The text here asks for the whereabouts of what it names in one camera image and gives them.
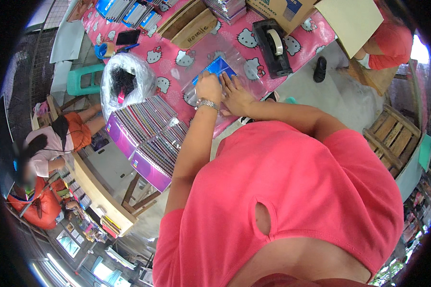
wristwatch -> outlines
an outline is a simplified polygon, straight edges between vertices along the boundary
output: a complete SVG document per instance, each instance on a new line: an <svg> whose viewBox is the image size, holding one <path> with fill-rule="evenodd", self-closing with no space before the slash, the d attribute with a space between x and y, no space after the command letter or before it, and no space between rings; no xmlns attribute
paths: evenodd
<svg viewBox="0 0 431 287"><path fill-rule="evenodd" d="M201 98L197 100L195 110L198 110L200 106L210 106L216 109L217 111L219 111L220 109L219 105L214 103L212 100L206 100L205 98Z"/></svg>

spiral notebook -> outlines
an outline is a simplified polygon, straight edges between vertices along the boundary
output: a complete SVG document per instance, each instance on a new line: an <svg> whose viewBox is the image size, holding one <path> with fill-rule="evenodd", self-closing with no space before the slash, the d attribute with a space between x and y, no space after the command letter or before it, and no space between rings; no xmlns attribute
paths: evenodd
<svg viewBox="0 0 431 287"><path fill-rule="evenodd" d="M214 73L217 75L217 77L222 73L222 72L226 72L227 75L231 78L232 75L236 76L236 73L233 71L233 69L230 67L230 65L227 64L227 62L225 62L224 59L222 59L221 56L218 56L215 60L212 61L211 64L209 64L203 71L208 71L210 73ZM193 85L196 85L196 83L198 82L198 76L196 76L195 78L193 78Z"/></svg>

orange shorts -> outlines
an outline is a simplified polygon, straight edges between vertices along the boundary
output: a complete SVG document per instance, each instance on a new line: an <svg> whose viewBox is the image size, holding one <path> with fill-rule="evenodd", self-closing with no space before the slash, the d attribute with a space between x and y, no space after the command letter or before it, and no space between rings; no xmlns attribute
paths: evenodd
<svg viewBox="0 0 431 287"><path fill-rule="evenodd" d="M77 152L83 147L91 144L91 131L83 123L81 117L76 112L70 112L64 116L69 123L69 132L74 143L74 151Z"/></svg>

smartphone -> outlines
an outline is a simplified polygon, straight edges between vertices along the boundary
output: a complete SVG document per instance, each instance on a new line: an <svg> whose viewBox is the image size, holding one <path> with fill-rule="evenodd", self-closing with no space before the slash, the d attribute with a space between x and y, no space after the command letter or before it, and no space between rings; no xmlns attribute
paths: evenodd
<svg viewBox="0 0 431 287"><path fill-rule="evenodd" d="M133 45L137 43L139 38L139 30L124 31L118 34L116 45Z"/></svg>

beige paper sheet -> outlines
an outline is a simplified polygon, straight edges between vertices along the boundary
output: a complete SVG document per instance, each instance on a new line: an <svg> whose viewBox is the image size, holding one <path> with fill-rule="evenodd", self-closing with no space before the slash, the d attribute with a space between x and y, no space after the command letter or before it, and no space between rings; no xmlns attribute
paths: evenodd
<svg viewBox="0 0 431 287"><path fill-rule="evenodd" d="M333 28L349 58L383 22L373 0L322 0L315 7Z"/></svg>

